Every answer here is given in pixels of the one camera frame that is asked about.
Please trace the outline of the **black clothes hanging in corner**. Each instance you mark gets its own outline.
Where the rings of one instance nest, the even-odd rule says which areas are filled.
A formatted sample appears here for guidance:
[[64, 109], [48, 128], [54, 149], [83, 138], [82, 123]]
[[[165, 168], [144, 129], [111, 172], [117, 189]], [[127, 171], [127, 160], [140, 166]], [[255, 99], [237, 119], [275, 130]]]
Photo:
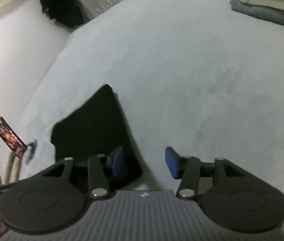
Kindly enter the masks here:
[[81, 10], [76, 0], [40, 0], [42, 13], [50, 20], [74, 29], [84, 23]]

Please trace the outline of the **grey bed sheet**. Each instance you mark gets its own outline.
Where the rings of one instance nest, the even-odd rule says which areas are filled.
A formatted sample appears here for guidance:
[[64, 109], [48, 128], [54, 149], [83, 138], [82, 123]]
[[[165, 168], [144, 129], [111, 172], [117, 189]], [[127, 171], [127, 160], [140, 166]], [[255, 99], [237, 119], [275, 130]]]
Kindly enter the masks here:
[[20, 178], [54, 163], [54, 124], [109, 84], [143, 168], [132, 188], [177, 189], [171, 146], [284, 193], [284, 27], [229, 2], [124, 0], [74, 31], [20, 119], [19, 134], [38, 141]]

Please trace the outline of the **smartphone with lit screen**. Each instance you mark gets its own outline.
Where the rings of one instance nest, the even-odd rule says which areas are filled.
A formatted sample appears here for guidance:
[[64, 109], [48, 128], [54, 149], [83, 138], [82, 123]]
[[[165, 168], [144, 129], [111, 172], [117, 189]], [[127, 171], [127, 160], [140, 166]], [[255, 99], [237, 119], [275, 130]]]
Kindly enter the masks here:
[[8, 123], [0, 116], [0, 138], [9, 147], [15, 156], [22, 158], [27, 150], [27, 145], [11, 129]]

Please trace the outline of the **black garment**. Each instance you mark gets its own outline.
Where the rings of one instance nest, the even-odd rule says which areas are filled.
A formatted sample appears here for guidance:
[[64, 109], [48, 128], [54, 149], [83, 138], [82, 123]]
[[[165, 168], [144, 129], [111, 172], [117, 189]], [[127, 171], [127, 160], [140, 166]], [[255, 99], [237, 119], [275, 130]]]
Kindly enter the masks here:
[[122, 166], [110, 181], [113, 188], [124, 188], [143, 174], [120, 105], [108, 84], [100, 87], [77, 110], [54, 124], [50, 142], [55, 148], [56, 162], [66, 157], [72, 157], [75, 162], [86, 162], [91, 156], [109, 155], [122, 146]]

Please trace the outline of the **folded grey garment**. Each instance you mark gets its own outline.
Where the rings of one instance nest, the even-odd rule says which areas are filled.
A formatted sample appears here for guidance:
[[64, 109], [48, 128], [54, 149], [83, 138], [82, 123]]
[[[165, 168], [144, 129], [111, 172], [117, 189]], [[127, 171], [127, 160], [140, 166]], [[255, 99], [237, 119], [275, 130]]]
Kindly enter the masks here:
[[239, 12], [260, 20], [273, 22], [284, 26], [284, 11], [271, 8], [264, 7], [260, 5], [250, 5], [242, 3], [240, 0], [230, 0], [231, 10], [235, 12]]

